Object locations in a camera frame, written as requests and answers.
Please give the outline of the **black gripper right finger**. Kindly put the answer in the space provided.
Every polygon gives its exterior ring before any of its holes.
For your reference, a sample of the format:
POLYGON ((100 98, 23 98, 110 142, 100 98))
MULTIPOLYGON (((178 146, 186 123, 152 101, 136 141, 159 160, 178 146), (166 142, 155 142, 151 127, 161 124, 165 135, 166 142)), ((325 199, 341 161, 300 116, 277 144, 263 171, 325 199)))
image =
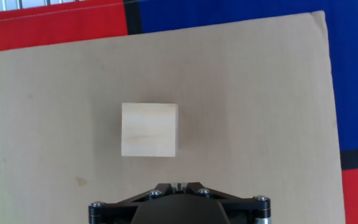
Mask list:
POLYGON ((218 202, 233 223, 271 224, 271 202, 267 196, 256 195, 252 198, 240 198, 218 190, 207 188, 200 182, 187 183, 181 188, 184 194, 206 197, 218 202))

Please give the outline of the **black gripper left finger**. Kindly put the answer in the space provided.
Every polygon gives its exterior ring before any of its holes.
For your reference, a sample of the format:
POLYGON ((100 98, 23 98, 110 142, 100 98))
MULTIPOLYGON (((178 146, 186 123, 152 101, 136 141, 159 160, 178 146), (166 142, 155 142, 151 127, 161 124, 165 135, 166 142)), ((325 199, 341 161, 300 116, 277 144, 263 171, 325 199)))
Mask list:
POLYGON ((132 218, 144 202, 175 193, 179 193, 179 183, 164 183, 118 203, 92 202, 88 205, 88 222, 89 224, 114 223, 117 218, 132 218))

